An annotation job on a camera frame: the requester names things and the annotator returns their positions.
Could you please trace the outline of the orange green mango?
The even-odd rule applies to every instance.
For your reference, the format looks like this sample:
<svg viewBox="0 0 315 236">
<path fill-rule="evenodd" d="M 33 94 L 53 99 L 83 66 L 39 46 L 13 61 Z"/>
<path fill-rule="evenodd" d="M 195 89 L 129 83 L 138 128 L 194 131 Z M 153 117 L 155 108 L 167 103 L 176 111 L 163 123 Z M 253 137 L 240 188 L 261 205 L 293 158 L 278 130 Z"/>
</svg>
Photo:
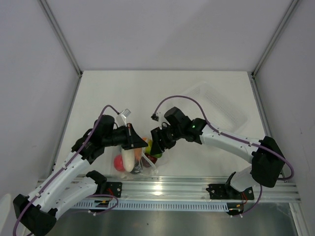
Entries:
<svg viewBox="0 0 315 236">
<path fill-rule="evenodd" d="M 148 144 L 148 146 L 145 147 L 145 154 L 148 154 L 148 155 L 155 157 L 155 158 L 161 158 L 162 157 L 162 153 L 155 154 L 155 155 L 151 154 L 153 141 L 150 138 L 142 138 L 142 139 Z"/>
</svg>

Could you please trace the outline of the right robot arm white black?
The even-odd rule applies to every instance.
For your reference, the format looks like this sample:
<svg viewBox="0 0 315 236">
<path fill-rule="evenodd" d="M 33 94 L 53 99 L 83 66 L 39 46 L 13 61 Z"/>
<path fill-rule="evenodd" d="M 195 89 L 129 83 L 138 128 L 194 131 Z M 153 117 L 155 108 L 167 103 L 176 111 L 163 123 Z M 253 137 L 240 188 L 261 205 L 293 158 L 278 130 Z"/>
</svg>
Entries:
<svg viewBox="0 0 315 236">
<path fill-rule="evenodd" d="M 285 164 L 275 140 L 269 136 L 253 139 L 237 136 L 212 126 L 202 118 L 190 119 L 179 108 L 173 107 L 164 115 L 167 123 L 151 130 L 151 154 L 163 153 L 184 139 L 230 152 L 250 164 L 240 172 L 233 172 L 225 183 L 225 194 L 237 198 L 255 185 L 273 188 Z"/>
</svg>

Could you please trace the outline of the red tomato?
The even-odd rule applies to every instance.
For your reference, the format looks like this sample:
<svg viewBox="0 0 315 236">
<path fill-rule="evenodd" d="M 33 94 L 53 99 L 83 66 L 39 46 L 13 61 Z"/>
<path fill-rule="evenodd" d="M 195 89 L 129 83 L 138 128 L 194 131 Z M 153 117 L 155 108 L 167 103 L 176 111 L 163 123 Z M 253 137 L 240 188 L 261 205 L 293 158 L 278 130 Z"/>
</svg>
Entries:
<svg viewBox="0 0 315 236">
<path fill-rule="evenodd" d="M 119 172 L 124 172 L 125 169 L 124 169 L 124 164 L 123 164 L 123 158 L 122 158 L 122 155 L 117 155 L 115 158 L 114 158 L 114 168 L 119 171 Z"/>
</svg>

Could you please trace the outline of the white radish with leaves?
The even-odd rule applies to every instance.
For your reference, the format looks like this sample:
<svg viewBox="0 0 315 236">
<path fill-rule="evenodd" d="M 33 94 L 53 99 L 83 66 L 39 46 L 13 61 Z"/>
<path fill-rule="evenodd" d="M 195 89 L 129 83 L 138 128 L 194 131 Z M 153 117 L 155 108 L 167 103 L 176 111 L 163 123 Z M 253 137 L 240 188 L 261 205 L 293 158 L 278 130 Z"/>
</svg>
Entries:
<svg viewBox="0 0 315 236">
<path fill-rule="evenodd" d="M 134 165 L 135 165 L 134 150 L 122 149 L 121 153 L 122 153 L 122 160 L 123 160 L 123 166 L 124 166 L 125 171 L 131 172 L 134 169 Z"/>
</svg>

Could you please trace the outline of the dark red apple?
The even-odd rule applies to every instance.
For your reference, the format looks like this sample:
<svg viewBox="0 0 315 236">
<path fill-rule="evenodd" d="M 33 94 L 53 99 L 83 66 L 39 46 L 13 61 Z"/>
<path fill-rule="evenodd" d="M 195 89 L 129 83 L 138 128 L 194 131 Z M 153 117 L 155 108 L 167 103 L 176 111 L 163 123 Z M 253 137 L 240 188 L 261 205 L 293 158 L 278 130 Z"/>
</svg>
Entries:
<svg viewBox="0 0 315 236">
<path fill-rule="evenodd" d="M 146 156 L 153 164 L 155 164 L 155 163 L 157 162 L 157 158 L 156 158 L 156 157 L 151 156 L 151 155 L 149 155 L 149 154 L 147 154 L 147 153 L 145 153 L 145 156 Z"/>
</svg>

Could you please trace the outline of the dark purple fruit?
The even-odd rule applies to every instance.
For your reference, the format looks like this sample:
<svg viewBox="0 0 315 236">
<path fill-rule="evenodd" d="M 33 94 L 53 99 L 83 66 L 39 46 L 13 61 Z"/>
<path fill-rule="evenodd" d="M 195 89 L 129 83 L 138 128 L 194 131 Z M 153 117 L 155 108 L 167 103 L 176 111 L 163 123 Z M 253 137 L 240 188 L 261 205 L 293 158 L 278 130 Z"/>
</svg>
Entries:
<svg viewBox="0 0 315 236">
<path fill-rule="evenodd" d="M 136 162 L 134 165 L 133 170 L 131 171 L 132 174 L 140 174 L 143 172 L 143 167 L 141 162 Z"/>
</svg>

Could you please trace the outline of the clear zip top bag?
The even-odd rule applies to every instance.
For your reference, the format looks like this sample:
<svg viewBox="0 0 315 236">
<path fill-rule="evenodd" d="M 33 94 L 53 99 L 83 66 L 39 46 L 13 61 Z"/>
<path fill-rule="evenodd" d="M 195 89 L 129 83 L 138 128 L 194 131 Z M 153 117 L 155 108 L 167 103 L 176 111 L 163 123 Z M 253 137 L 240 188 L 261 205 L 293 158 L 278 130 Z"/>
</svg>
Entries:
<svg viewBox="0 0 315 236">
<path fill-rule="evenodd" d="M 122 147 L 119 148 L 117 155 L 122 154 Z M 145 147 L 142 148 L 142 157 L 140 160 L 135 159 L 135 163 L 136 162 L 141 162 L 142 163 L 142 167 L 143 167 L 143 172 L 140 174 L 132 174 L 131 172 L 119 172 L 114 168 L 114 158 L 116 156 L 113 157 L 112 159 L 112 164 L 113 164 L 113 168 L 114 168 L 114 173 L 116 175 L 118 175 L 119 178 L 121 179 L 136 179 L 136 178 L 141 178 L 141 177 L 154 177 L 157 176 L 158 174 L 161 173 L 161 170 L 165 167 L 165 165 L 168 162 L 168 154 L 167 153 L 162 153 L 162 157 L 157 159 L 157 162 L 155 164 L 153 164 L 146 156 L 145 156 Z"/>
</svg>

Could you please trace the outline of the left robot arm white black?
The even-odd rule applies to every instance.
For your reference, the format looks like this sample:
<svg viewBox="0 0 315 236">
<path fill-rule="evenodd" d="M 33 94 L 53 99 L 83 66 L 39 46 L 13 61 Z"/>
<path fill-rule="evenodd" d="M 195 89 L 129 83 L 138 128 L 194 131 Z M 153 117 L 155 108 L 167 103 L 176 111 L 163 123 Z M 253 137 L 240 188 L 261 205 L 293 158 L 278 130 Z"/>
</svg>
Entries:
<svg viewBox="0 0 315 236">
<path fill-rule="evenodd" d="M 110 197 L 107 178 L 90 171 L 75 187 L 69 184 L 83 170 L 104 154 L 106 147 L 120 146 L 123 150 L 145 148 L 147 143 L 135 132 L 131 123 L 114 127 L 115 119 L 101 115 L 92 129 L 76 141 L 63 165 L 28 195 L 19 194 L 13 200 L 16 224 L 23 224 L 31 234 L 48 234 L 56 221 L 73 205 L 89 196 Z"/>
</svg>

